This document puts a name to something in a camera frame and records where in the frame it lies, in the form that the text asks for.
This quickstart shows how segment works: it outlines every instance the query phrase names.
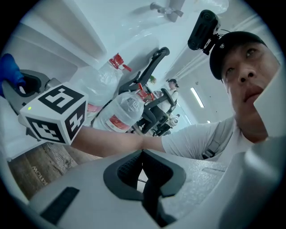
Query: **wooden surface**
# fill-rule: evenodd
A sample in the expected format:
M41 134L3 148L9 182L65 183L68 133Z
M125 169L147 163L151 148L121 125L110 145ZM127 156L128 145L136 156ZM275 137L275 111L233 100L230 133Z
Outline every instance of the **wooden surface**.
M70 146L45 143L12 160L9 167L20 189L30 199L72 167L99 158Z

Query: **man's nose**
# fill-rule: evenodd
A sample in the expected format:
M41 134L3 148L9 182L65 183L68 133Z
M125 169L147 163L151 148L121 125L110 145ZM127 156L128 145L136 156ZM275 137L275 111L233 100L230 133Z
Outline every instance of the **man's nose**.
M241 66L240 67L240 74L238 77L239 83L244 83L250 78L256 77L255 70L250 68L249 66Z

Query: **blue glove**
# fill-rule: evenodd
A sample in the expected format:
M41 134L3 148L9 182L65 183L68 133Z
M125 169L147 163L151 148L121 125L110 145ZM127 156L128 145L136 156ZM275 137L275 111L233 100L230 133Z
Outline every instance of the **blue glove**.
M0 96L4 97L2 90L3 80L9 80L15 87L25 86L24 76L11 54L6 53L0 59Z

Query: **red label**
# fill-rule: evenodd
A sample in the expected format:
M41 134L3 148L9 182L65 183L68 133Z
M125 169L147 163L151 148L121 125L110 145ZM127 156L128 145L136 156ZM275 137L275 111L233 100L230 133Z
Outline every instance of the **red label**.
M117 132L126 132L129 130L130 126L126 125L122 121L120 121L115 115L113 115L106 124Z
M102 109L102 106L95 106L88 104L88 112L98 112Z

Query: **plastic bottle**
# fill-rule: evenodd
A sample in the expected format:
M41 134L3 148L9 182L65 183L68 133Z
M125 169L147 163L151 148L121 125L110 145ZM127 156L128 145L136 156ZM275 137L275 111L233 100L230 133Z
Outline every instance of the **plastic bottle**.
M118 95L94 120L93 128L124 133L142 116L148 94L142 87L137 92Z
M74 85L88 94L88 110L85 126L90 126L102 107L114 96L114 92L123 75L123 70L131 72L131 69L123 64L123 59L119 54L110 59L99 70L91 66L80 68L74 77L80 78Z

